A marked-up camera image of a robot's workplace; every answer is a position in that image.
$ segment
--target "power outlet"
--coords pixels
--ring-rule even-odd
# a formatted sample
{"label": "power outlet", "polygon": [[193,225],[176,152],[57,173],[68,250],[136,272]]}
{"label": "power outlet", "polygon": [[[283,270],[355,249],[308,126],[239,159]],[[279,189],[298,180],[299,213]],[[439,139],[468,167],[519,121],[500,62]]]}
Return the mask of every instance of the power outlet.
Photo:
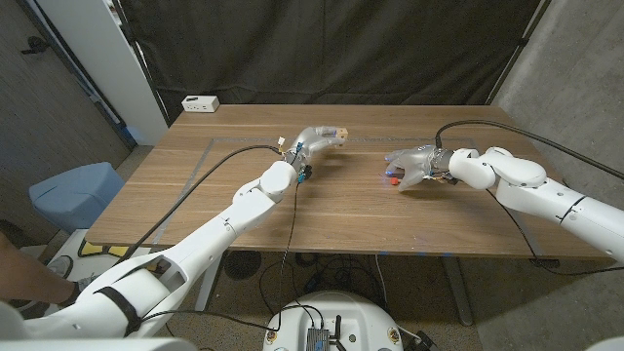
{"label": "power outlet", "polygon": [[188,96],[182,101],[186,112],[215,112],[218,108],[218,98],[205,96]]}

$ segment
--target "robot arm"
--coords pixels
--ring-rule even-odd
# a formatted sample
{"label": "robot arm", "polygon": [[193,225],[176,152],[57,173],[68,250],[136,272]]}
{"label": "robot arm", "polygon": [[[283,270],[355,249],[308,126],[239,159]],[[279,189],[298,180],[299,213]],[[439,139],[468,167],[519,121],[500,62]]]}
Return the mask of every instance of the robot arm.
{"label": "robot arm", "polygon": [[[150,336],[171,317],[146,316],[178,308],[200,275],[244,232],[257,227],[284,198],[286,190],[301,182],[313,152],[340,145],[345,137],[337,128],[307,128],[264,174],[245,184],[232,205],[195,230],[177,245],[158,253],[128,259],[93,281],[76,303],[48,317],[23,323],[28,338],[94,338]],[[167,267],[155,276],[147,267]]]}
{"label": "robot arm", "polygon": [[403,191],[426,178],[462,180],[476,189],[493,186],[503,206],[558,223],[605,254],[624,262],[624,212],[589,198],[546,176],[538,164],[515,158],[509,151],[491,147],[479,155],[474,149],[455,151],[420,146],[386,156],[391,175],[405,170]]}

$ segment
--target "black backdrop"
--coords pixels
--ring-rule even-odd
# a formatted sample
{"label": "black backdrop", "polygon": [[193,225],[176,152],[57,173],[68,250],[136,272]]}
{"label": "black backdrop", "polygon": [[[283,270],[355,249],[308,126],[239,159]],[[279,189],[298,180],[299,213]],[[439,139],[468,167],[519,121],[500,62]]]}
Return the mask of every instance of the black backdrop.
{"label": "black backdrop", "polygon": [[174,120],[221,103],[483,104],[539,0],[124,0]]}

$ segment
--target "concrete wall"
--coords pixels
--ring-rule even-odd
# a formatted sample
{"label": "concrete wall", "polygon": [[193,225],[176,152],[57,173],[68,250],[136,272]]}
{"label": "concrete wall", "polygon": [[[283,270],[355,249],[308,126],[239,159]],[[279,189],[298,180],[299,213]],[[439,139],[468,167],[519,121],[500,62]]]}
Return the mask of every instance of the concrete wall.
{"label": "concrete wall", "polygon": [[[493,104],[521,128],[624,172],[623,100],[624,2],[554,0]],[[624,180],[535,145],[571,188],[624,209]]]}

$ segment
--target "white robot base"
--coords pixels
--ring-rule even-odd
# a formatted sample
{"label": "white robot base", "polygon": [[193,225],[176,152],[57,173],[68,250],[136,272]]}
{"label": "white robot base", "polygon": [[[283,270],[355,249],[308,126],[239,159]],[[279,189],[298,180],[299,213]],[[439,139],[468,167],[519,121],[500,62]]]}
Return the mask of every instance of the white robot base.
{"label": "white robot base", "polygon": [[[392,317],[363,297],[351,292],[325,291],[310,293],[298,301],[323,314],[323,327],[314,309],[307,308],[307,311],[312,315],[315,329],[303,308],[283,310],[282,326],[278,331],[266,333],[262,350],[403,350],[401,335]],[[297,305],[296,301],[288,304]],[[277,329],[278,325],[279,315],[275,315],[268,327]]]}

